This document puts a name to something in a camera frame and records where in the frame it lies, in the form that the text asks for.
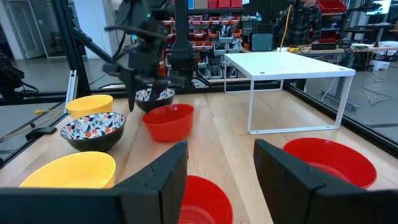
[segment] workbench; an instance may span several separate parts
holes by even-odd
[[[332,122],[286,91],[256,93],[254,101],[254,128],[297,127],[308,123],[315,126]],[[188,138],[188,173],[210,179],[226,192],[233,205],[234,223],[272,223],[253,163],[256,138],[278,147],[305,137],[340,142],[356,149],[374,164],[377,180],[370,190],[398,188],[398,161],[344,127],[336,131],[252,136],[246,129],[247,93],[177,95],[174,103],[188,103],[195,107],[193,130]],[[116,181],[120,182],[148,165],[174,143],[153,142],[141,121],[144,113],[138,107],[130,113],[127,99],[114,100],[113,111],[127,116],[123,137],[109,151],[117,164]],[[41,137],[2,168],[0,186],[18,187],[38,168],[77,153],[59,133],[71,120],[67,116],[57,124],[56,133]]]
[[[355,52],[375,52],[375,51],[385,51],[385,50],[398,50],[398,47],[369,47],[367,49],[354,49]],[[301,46],[301,51],[298,51],[296,54],[343,54],[344,49],[333,49],[333,50],[311,50],[311,46]],[[242,49],[243,53],[248,53],[250,50]]]

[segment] white table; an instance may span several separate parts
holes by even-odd
[[[226,76],[224,76],[225,93],[250,92],[249,98],[249,121],[248,131],[250,134],[273,134],[289,133],[300,131],[322,131],[338,129],[341,124],[344,109],[347,102],[349,88],[355,75],[355,70],[345,68],[331,63],[322,62],[312,58],[304,57],[288,52],[256,52],[243,54],[226,54],[225,67],[227,62],[235,66],[245,76],[250,79],[249,91],[226,91]],[[344,77],[344,87],[338,107],[335,123],[328,126],[301,127],[301,128],[282,128],[252,130],[251,120],[253,111],[253,95],[255,91],[276,91],[282,90],[284,79],[296,78],[330,78]],[[281,80],[280,87],[272,90],[254,90],[255,81]]]

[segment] black bowl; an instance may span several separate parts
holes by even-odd
[[[152,89],[149,88],[146,90],[140,90],[136,93],[136,104],[143,112],[149,113],[150,110],[173,103],[175,92],[174,90],[167,88],[160,94],[153,107],[150,107],[149,97],[151,90]]]
[[[125,123],[126,117],[123,114],[91,114],[65,125],[60,134],[81,152],[106,152],[122,137]]]

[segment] red bowl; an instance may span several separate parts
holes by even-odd
[[[327,139],[302,138],[288,142],[284,151],[293,156],[364,189],[377,178],[373,164],[362,154]]]
[[[191,105],[165,105],[151,110],[142,121],[155,141],[180,141],[191,133],[193,111]]]
[[[227,195],[215,183],[188,175],[178,224],[232,224],[233,209]]]

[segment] bowl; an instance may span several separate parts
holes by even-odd
[[[175,91],[167,88],[160,93],[160,96],[155,100],[153,107],[150,107],[149,97],[151,90],[152,89],[149,88],[146,90],[140,90],[136,93],[136,104],[143,112],[148,113],[150,110],[173,103]]]
[[[189,136],[194,107],[186,104],[166,105],[151,110],[142,121],[155,141],[181,141]]]
[[[102,189],[114,185],[114,159],[103,152],[79,152],[36,170],[19,187]]]
[[[65,125],[61,129],[61,136],[81,152],[106,152],[122,137],[125,123],[123,114],[91,114]]]
[[[109,95],[93,95],[75,99],[67,104],[67,110],[73,119],[90,114],[112,112],[113,97]]]
[[[316,168],[364,189],[377,178],[373,164],[362,154],[327,139],[301,138],[288,142],[284,151]]]
[[[233,209],[228,196],[210,180],[188,175],[179,224],[232,224]]]

